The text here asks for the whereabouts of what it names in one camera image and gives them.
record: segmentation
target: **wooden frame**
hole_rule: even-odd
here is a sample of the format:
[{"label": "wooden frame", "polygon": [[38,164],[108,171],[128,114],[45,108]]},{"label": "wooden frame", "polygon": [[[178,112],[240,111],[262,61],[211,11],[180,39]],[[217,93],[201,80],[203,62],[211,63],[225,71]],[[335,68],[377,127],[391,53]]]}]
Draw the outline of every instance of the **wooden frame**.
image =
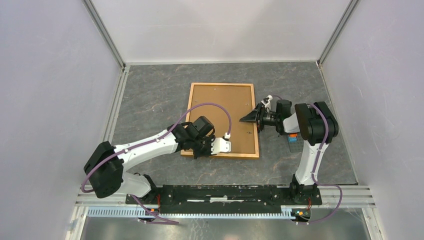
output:
[{"label": "wooden frame", "polygon": [[[255,91],[254,91],[254,85],[252,83],[214,83],[214,82],[192,82],[191,88],[190,88],[190,95],[188,97],[188,107],[187,109],[190,109],[192,107],[192,101],[193,101],[193,92],[195,89],[195,86],[199,85],[209,85],[209,86],[244,86],[244,87],[250,87],[251,92],[251,105],[252,110],[255,108]],[[190,120],[190,112],[185,117],[185,121],[188,122]],[[242,159],[258,159],[259,158],[259,141],[258,141],[258,131],[256,123],[253,123],[253,138],[254,138],[254,153],[218,153],[217,155],[213,157],[221,157],[221,158],[242,158]],[[193,152],[192,151],[181,151],[181,155],[184,157],[192,157]]]}]

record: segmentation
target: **gray floor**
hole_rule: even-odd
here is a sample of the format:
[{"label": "gray floor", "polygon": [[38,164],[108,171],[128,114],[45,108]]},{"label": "gray floor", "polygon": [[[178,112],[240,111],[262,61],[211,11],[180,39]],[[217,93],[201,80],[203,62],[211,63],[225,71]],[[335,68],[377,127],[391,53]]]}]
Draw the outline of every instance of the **gray floor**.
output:
[{"label": "gray floor", "polygon": [[[314,62],[131,66],[112,143],[134,142],[172,125],[187,109],[192,82],[253,83],[256,102],[277,94],[293,104],[330,104]],[[259,154],[257,160],[195,160],[174,153],[143,162],[129,172],[148,174],[157,185],[288,184],[301,158],[301,153],[289,152],[287,140],[271,127],[259,134]],[[325,152],[318,179],[322,183],[356,182],[340,134]]]},{"label": "gray floor", "polygon": [[[312,209],[312,220],[330,210]],[[362,210],[339,209],[326,221],[296,226],[282,219],[175,219],[179,225],[145,225],[134,218],[89,217],[82,240],[369,240]]]}]

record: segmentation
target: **white panel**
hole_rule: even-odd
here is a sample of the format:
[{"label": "white panel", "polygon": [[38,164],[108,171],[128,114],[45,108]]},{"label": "white panel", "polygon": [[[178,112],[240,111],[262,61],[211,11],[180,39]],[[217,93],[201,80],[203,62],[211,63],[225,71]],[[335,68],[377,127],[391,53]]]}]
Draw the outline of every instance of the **white panel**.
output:
[{"label": "white panel", "polygon": [[93,0],[126,62],[316,60],[349,0]]},{"label": "white panel", "polygon": [[0,1],[0,239],[64,239],[120,68],[80,0]]},{"label": "white panel", "polygon": [[360,1],[323,65],[388,239],[423,238],[424,2]]}]

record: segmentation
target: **brown cork board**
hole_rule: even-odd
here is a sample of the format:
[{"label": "brown cork board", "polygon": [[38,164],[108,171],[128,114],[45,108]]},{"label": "brown cork board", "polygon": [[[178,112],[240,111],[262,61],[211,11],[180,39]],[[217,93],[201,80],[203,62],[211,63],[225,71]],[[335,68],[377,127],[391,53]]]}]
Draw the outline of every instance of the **brown cork board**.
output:
[{"label": "brown cork board", "polygon": [[[259,158],[258,131],[256,123],[239,122],[239,119],[255,108],[253,84],[249,83],[203,83],[191,84],[188,108],[202,103],[216,103],[223,106],[231,116],[231,152],[219,153],[221,158]],[[227,115],[216,106],[206,105],[192,110],[185,121],[194,122],[205,116],[215,126],[215,136],[222,137],[228,131]],[[193,156],[192,151],[181,151],[182,156]]]}]

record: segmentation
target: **black mounting plate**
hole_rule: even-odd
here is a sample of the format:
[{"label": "black mounting plate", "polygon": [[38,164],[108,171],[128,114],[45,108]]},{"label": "black mounting plate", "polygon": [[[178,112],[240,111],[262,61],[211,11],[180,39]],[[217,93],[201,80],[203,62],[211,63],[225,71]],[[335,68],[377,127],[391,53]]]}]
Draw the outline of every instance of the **black mounting plate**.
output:
[{"label": "black mounting plate", "polygon": [[[307,197],[292,199],[289,186],[280,185],[163,185],[154,194],[160,195],[159,210],[163,214],[281,213],[281,206],[308,205]],[[223,198],[238,201],[221,201]],[[312,205],[323,204],[319,189],[310,200]],[[140,201],[157,204],[157,198]],[[129,195],[125,203],[137,204]]]}]

